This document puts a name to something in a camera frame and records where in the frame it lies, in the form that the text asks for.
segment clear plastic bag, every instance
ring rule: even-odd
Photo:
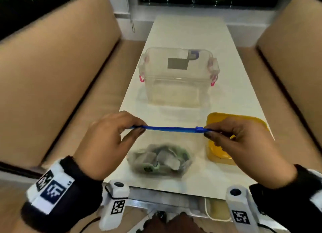
[[[201,134],[146,130],[127,155],[132,170],[145,174],[183,175],[193,162]]]

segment blue strap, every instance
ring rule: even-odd
[[[155,127],[155,126],[132,126],[130,129],[135,128],[143,128],[143,129],[150,129],[150,130],[159,130],[159,131],[168,131],[168,132],[183,132],[183,133],[206,133],[209,131],[213,131],[211,129],[205,129],[203,127],[195,127],[195,128],[183,128],[183,127]]]

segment beige couch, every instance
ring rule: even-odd
[[[257,46],[322,143],[320,18],[320,2],[293,0]],[[75,152],[91,122],[119,110],[144,47],[120,37],[109,0],[73,0],[0,43],[1,162],[48,168]],[[256,48],[239,53],[283,155],[322,171],[265,60]]]

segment yellow lid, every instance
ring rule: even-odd
[[[249,117],[249,116],[241,116],[241,115],[233,115],[233,114],[226,114],[226,113],[218,113],[218,112],[213,112],[213,113],[208,115],[208,117],[207,117],[207,125],[211,124],[211,123],[220,122],[220,121],[224,120],[227,117],[238,117],[238,118],[243,118],[243,119],[254,120],[254,121],[258,122],[258,123],[263,124],[267,128],[267,130],[269,130],[268,127],[267,127],[267,124],[263,120],[261,120],[259,118]],[[215,146],[213,141],[208,141],[208,144],[209,144],[209,149],[207,151],[207,157],[208,157],[209,160],[211,160],[212,162],[223,162],[223,163],[228,163],[228,164],[234,164],[234,162],[232,161],[231,156],[229,156],[227,154],[227,152],[224,152],[221,147]]]

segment tabletop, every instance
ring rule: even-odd
[[[221,72],[215,86],[209,89],[210,105],[198,109],[148,104],[145,85],[139,80],[137,67],[120,111],[126,110],[150,126],[204,126],[208,114],[212,112],[258,117],[267,122],[228,28],[221,18],[158,16],[143,53],[149,47],[205,49],[212,52]],[[195,140],[200,146],[195,151],[194,162],[180,178],[134,173],[124,159],[105,181],[118,179],[129,186],[218,199],[225,199],[226,189],[231,185],[247,187],[255,183],[237,166],[209,161],[205,154],[205,138],[196,134]],[[140,142],[144,142],[144,135],[132,149]]]

